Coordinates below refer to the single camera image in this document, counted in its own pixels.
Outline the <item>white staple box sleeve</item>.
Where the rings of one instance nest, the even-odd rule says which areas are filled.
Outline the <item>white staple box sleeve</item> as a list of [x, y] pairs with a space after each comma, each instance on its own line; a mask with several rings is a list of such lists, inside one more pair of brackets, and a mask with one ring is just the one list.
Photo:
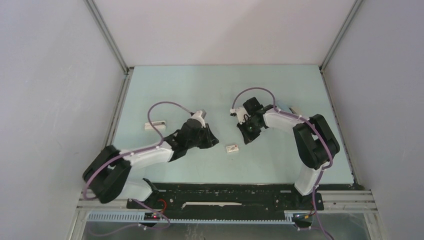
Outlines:
[[235, 153], [239, 151], [239, 145], [238, 144], [232, 144], [232, 145], [227, 145], [225, 147], [226, 152], [229, 153]]

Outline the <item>light blue stapler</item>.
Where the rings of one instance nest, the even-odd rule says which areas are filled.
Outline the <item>light blue stapler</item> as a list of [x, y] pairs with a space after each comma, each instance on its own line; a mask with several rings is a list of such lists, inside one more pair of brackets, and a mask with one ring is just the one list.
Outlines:
[[276, 107], [278, 107], [280, 111], [285, 112], [287, 110], [287, 106], [281, 101], [276, 102]]

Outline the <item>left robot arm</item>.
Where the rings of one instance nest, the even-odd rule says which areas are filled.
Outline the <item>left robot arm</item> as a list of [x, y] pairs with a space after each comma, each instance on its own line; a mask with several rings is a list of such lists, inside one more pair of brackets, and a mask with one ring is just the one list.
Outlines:
[[166, 136], [160, 146], [148, 146], [141, 152], [121, 152], [108, 145], [84, 171], [82, 178], [102, 204], [115, 199], [137, 199], [145, 208], [153, 208], [158, 202], [153, 184], [147, 178], [129, 180], [131, 171], [169, 163], [182, 158], [192, 148], [209, 149], [218, 143], [208, 123], [190, 118], [181, 129]]

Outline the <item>white stapler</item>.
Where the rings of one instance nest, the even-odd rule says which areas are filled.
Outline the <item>white stapler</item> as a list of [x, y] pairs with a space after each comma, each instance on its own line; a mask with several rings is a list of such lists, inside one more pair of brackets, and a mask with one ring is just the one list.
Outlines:
[[167, 127], [166, 121], [165, 120], [159, 120], [159, 121], [152, 121], [150, 122], [146, 122], [144, 124], [144, 130], [145, 131], [149, 131], [149, 130], [154, 130], [157, 129], [159, 131], [164, 131]]

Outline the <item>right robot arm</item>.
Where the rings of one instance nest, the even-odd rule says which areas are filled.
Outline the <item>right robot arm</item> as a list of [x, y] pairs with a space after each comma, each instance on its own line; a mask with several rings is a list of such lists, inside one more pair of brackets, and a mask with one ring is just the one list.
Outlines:
[[275, 128], [293, 134], [301, 169], [291, 194], [291, 204], [304, 209], [311, 202], [310, 194], [319, 185], [320, 174], [328, 168], [340, 145], [324, 116], [316, 114], [303, 118], [278, 107], [262, 105], [256, 97], [248, 99], [241, 107], [230, 109], [237, 117], [237, 128], [247, 145], [258, 138], [263, 129]]

